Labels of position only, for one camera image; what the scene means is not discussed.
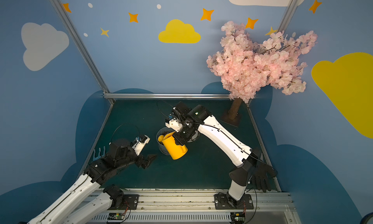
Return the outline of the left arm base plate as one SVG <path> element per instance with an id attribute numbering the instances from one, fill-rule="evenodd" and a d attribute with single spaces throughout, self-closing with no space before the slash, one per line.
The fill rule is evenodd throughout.
<path id="1" fill-rule="evenodd" d="M 114 198 L 108 210 L 125 210 L 127 208 L 136 210 L 139 202 L 138 194 L 124 194 Z"/>

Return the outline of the yellow plastic watering can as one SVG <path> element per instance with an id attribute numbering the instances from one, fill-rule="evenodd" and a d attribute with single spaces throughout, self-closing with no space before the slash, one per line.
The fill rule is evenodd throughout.
<path id="1" fill-rule="evenodd" d="M 173 133 L 176 133 L 176 132 L 174 131 L 174 132 L 168 133 L 167 135 L 160 136 L 159 138 L 165 145 L 172 159 L 177 160 L 183 157 L 187 153 L 188 149 L 185 145 L 177 145 L 175 143 Z"/>

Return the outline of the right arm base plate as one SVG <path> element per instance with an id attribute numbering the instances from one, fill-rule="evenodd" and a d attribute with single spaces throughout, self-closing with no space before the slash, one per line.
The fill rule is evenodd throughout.
<path id="1" fill-rule="evenodd" d="M 218 193 L 214 195 L 215 209 L 254 209 L 254 202 L 249 194 L 244 194 L 243 197 L 237 201 L 228 194 Z"/>

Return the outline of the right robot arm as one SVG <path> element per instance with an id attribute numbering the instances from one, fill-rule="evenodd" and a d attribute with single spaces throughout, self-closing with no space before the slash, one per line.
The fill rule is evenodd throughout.
<path id="1" fill-rule="evenodd" d="M 258 157 L 252 152 L 251 147 L 234 137 L 202 105 L 191 109 L 183 102 L 179 102 L 173 107 L 165 125 L 175 131 L 173 137 L 178 145 L 188 143 L 196 132 L 205 135 L 217 145 L 236 167 L 229 173 L 232 182 L 228 198 L 237 202 L 242 199 L 250 179 L 259 168 Z"/>

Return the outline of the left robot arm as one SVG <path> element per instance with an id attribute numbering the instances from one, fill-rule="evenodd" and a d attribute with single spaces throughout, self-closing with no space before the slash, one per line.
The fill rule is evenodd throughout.
<path id="1" fill-rule="evenodd" d="M 119 139 L 109 144 L 109 150 L 87 166 L 74 184 L 55 202 L 29 221 L 30 224 L 85 224 L 93 217 L 111 208 L 124 205 L 123 191 L 109 186 L 93 201 L 81 208 L 78 206 L 94 191 L 130 165 L 146 169 L 156 155 L 144 157 L 141 152 L 150 138 L 137 137 L 133 142 Z"/>

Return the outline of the grey-blue pot with succulent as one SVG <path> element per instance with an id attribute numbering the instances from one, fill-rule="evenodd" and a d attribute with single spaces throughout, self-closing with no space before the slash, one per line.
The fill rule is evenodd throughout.
<path id="1" fill-rule="evenodd" d="M 163 144 L 163 142 L 160 140 L 159 137 L 160 136 L 165 136 L 165 135 L 167 135 L 168 133 L 171 133 L 171 132 L 173 132 L 173 129 L 164 127 L 162 129 L 160 129 L 157 132 L 157 135 L 156 135 L 159 151 L 166 156 L 169 156 L 170 154 L 169 154 L 168 150 L 166 149 L 165 145 Z"/>

